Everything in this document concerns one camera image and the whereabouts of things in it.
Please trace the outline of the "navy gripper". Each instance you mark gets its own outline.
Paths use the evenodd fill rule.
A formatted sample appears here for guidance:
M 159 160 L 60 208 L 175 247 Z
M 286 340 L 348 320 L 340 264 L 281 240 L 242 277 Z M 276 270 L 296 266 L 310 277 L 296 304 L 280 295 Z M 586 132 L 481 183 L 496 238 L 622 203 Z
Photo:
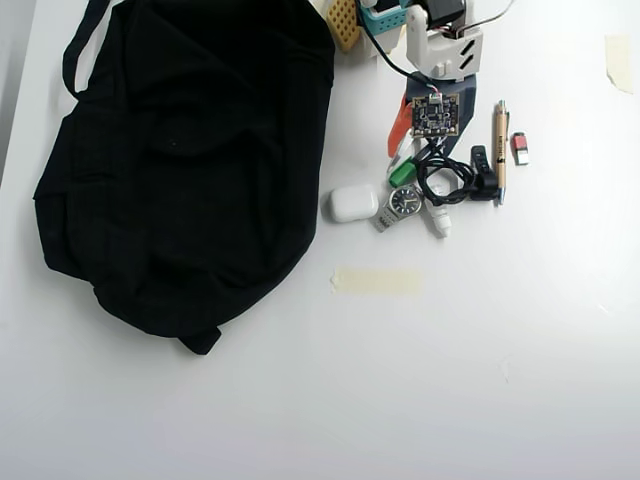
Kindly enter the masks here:
M 434 93 L 434 86 L 443 95 L 458 94 L 460 107 L 458 109 L 458 134 L 449 136 L 444 143 L 445 151 L 452 151 L 463 133 L 472 121 L 475 111 L 475 98 L 477 92 L 476 75 L 465 77 L 461 81 L 439 80 L 425 77 L 417 72 L 418 80 L 407 79 L 405 95 L 401 99 L 400 107 L 387 139 L 387 153 L 394 156 L 397 149 L 412 125 L 411 101 L 414 97 L 427 96 Z

